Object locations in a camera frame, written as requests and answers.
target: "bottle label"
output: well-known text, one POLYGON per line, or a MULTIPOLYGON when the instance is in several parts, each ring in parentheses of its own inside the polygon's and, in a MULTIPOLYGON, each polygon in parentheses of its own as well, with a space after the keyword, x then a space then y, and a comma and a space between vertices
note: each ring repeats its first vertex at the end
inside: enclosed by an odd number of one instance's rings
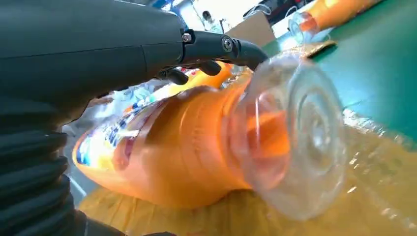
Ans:
POLYGON ((122 117, 86 132, 74 147, 73 155, 78 164, 103 170, 123 170, 128 166, 136 137, 154 115, 158 116, 169 98, 156 102, 140 101, 122 117))

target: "orange bottle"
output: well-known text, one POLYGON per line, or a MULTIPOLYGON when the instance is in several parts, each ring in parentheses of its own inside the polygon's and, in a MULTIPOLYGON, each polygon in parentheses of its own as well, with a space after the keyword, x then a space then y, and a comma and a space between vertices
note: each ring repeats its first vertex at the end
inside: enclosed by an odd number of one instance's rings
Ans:
POLYGON ((343 133, 329 80, 297 57, 273 58, 224 90, 192 88, 98 126, 73 159, 98 184, 155 204, 196 208, 254 189, 306 219, 341 186, 343 133))
POLYGON ((339 26, 382 0, 316 0, 305 12, 296 13, 289 29, 299 43, 309 43, 320 31, 339 26))
MULTIPOLYGON (((186 75, 188 76, 187 83, 185 83, 184 85, 166 85, 155 91, 153 94, 151 94, 147 98, 147 102, 157 101, 164 97, 169 97, 178 94, 179 92, 185 91, 196 86, 206 85, 217 89, 221 88, 223 82, 225 82, 232 76, 232 65, 221 61, 217 61, 217 63, 221 67, 221 70, 217 75, 210 76, 199 69, 192 70, 186 73, 186 75)), ((124 112, 130 112, 133 108, 134 106, 130 106, 124 112)))

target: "green workbench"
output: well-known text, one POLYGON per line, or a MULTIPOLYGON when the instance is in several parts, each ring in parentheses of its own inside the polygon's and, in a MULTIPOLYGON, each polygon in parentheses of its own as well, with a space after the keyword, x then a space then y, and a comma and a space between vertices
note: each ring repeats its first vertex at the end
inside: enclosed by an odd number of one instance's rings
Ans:
MULTIPOLYGON (((313 60, 343 106, 417 140, 417 0, 386 0, 330 37, 338 46, 313 60)), ((280 40, 264 47, 269 55, 280 40)))

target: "robotic arm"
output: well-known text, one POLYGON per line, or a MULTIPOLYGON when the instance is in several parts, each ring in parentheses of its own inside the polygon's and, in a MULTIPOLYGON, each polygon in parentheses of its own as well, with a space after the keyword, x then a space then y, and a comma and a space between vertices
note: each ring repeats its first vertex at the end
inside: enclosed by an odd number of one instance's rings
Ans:
POLYGON ((3 0, 0 21, 1 235, 121 235, 74 210, 57 157, 66 137, 55 131, 111 90, 184 83, 177 66, 214 75, 212 60, 255 69, 267 59, 249 42, 119 0, 3 0))

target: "metal bolt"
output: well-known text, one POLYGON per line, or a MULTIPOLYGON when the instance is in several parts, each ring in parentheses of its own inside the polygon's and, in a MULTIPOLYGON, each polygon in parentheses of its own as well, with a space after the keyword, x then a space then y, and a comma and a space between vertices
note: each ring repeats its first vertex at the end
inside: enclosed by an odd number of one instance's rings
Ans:
POLYGON ((229 38, 223 39, 223 48, 227 53, 232 51, 233 43, 232 43, 231 39, 229 39, 229 38))
POLYGON ((185 33, 182 35, 182 41, 184 43, 189 43, 191 42, 191 40, 193 39, 193 37, 191 37, 191 35, 189 33, 185 33))

